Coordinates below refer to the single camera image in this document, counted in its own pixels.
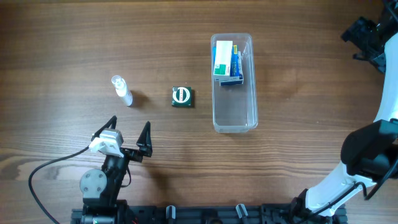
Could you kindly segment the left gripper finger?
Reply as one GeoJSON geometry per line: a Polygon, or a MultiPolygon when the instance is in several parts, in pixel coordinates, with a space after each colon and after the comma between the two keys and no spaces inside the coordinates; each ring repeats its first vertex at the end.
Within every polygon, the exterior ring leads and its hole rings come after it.
{"type": "Polygon", "coordinates": [[[115,129],[116,123],[117,123],[117,117],[116,115],[114,115],[105,125],[99,128],[99,130],[97,130],[95,133],[93,133],[91,140],[94,140],[94,138],[99,137],[101,132],[106,128],[115,129]]]}
{"type": "Polygon", "coordinates": [[[150,122],[147,121],[137,142],[136,145],[138,147],[144,147],[147,149],[152,149],[152,140],[150,137],[150,122]]]}

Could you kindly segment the dark green square box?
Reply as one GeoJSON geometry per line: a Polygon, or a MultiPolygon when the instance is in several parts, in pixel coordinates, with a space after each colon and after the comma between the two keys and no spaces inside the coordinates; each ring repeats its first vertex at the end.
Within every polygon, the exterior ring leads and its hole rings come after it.
{"type": "Polygon", "coordinates": [[[192,89],[189,86],[174,86],[172,88],[173,107],[192,107],[192,89]]]}

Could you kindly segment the blue medicine box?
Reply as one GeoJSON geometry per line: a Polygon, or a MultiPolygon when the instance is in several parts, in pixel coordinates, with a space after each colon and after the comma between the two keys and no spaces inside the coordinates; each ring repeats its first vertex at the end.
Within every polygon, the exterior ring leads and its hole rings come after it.
{"type": "Polygon", "coordinates": [[[226,46],[231,47],[231,52],[226,54],[230,56],[230,64],[225,65],[222,62],[227,62],[226,59],[223,57],[218,60],[216,47],[212,48],[213,54],[213,78],[219,82],[231,82],[235,80],[239,80],[241,78],[239,73],[239,64],[238,64],[238,46],[234,45],[232,41],[227,41],[226,43],[221,46],[222,53],[226,53],[226,46]]]}

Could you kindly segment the white Hansaplast box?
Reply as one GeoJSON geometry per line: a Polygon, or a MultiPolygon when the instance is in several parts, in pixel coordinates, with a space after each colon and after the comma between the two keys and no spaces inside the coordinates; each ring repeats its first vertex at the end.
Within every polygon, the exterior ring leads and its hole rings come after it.
{"type": "Polygon", "coordinates": [[[219,81],[220,86],[242,85],[244,82],[241,52],[232,53],[230,78],[234,80],[219,81]]]}

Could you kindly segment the white green Panadol box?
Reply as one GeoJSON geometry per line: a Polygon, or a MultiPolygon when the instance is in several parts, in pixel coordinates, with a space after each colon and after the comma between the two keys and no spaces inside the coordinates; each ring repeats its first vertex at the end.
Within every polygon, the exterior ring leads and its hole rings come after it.
{"type": "Polygon", "coordinates": [[[216,78],[223,79],[230,76],[232,48],[232,41],[218,40],[216,42],[216,53],[213,69],[213,75],[216,78]]]}

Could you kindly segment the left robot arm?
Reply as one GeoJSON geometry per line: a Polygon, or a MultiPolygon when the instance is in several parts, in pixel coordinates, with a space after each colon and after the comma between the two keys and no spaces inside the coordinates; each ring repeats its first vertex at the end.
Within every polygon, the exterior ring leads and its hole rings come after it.
{"type": "Polygon", "coordinates": [[[80,190],[83,208],[72,211],[71,223],[138,223],[138,218],[126,200],[119,200],[119,191],[125,187],[124,176],[130,175],[129,163],[142,162],[152,156],[150,122],[146,122],[137,142],[137,149],[122,147],[123,136],[116,129],[117,117],[113,116],[93,134],[88,149],[104,154],[100,169],[91,169],[83,174],[80,190]]]}

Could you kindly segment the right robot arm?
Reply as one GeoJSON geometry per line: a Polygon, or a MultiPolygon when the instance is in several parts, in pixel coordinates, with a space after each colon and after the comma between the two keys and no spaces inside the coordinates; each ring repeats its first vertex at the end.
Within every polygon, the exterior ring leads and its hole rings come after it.
{"type": "Polygon", "coordinates": [[[388,179],[397,178],[397,1],[384,1],[378,22],[364,17],[342,35],[384,74],[381,103],[373,123],[350,133],[339,164],[319,184],[289,205],[288,223],[338,223],[337,211],[358,192],[370,200],[388,179]]]}

